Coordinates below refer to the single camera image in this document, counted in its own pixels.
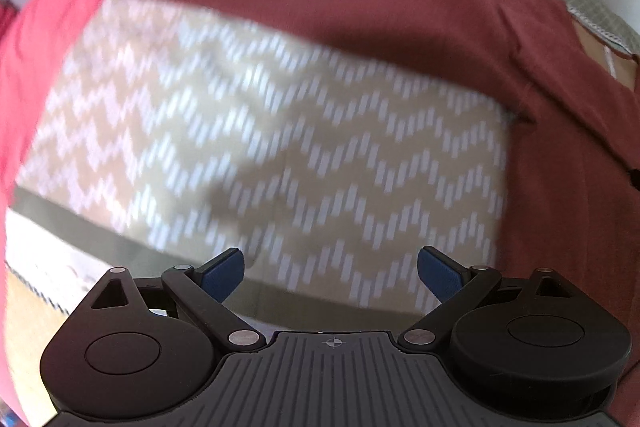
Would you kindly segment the dark red knit sweater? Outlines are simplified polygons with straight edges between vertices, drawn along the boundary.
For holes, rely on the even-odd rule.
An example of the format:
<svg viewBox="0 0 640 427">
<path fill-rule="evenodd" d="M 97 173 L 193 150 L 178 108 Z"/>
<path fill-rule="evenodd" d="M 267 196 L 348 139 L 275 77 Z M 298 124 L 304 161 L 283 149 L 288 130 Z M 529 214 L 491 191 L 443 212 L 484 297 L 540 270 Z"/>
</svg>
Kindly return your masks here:
<svg viewBox="0 0 640 427">
<path fill-rule="evenodd" d="M 587 55 L 560 0 L 174 0 L 442 78 L 513 116 L 498 258 L 639 313 L 639 95 Z"/>
</svg>

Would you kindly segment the patterned beige teal quilt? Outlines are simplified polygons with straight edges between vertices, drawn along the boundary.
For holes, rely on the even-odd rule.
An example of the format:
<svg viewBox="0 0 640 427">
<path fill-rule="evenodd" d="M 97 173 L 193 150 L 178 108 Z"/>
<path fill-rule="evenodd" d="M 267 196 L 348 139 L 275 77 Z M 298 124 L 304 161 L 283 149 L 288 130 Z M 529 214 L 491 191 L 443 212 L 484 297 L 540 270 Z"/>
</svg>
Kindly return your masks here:
<svg viewBox="0 0 640 427">
<path fill-rule="evenodd" d="M 638 32 L 599 0 L 560 1 L 587 55 L 639 95 Z M 243 319 L 398 333 L 440 305 L 422 246 L 508 277 L 549 268 L 499 263 L 513 121 L 460 84 L 208 6 L 102 0 L 10 205 L 72 252 L 1 257 L 61 326 L 112 265 L 152 277 L 236 247 Z"/>
</svg>

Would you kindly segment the pink bed sheet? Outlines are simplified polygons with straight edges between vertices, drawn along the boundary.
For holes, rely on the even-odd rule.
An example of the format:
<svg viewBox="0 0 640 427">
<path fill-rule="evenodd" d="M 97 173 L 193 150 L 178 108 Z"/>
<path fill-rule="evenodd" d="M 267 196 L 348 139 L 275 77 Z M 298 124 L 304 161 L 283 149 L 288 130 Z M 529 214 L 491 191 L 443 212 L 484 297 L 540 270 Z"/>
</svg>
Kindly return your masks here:
<svg viewBox="0 0 640 427">
<path fill-rule="evenodd" d="M 1 39 L 1 254 L 42 253 L 40 228 L 10 221 L 18 169 L 34 139 L 52 80 L 102 0 L 29 0 Z M 1 399 L 29 426 L 55 409 L 39 374 L 44 347 L 65 315 L 7 263 L 1 265 Z"/>
</svg>

